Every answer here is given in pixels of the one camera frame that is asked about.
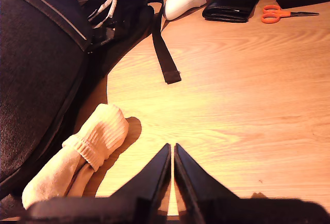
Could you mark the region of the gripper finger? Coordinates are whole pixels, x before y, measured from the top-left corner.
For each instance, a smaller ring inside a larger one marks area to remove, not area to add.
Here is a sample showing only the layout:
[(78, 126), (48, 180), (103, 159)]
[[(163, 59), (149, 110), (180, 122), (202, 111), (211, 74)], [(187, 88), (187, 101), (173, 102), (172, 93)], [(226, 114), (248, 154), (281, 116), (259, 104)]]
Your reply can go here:
[(111, 195), (111, 223), (166, 223), (161, 202), (171, 179), (171, 146), (165, 144), (148, 164)]
[(185, 209), (181, 223), (228, 223), (227, 202), (239, 197), (209, 175), (180, 145), (174, 147), (174, 179)]

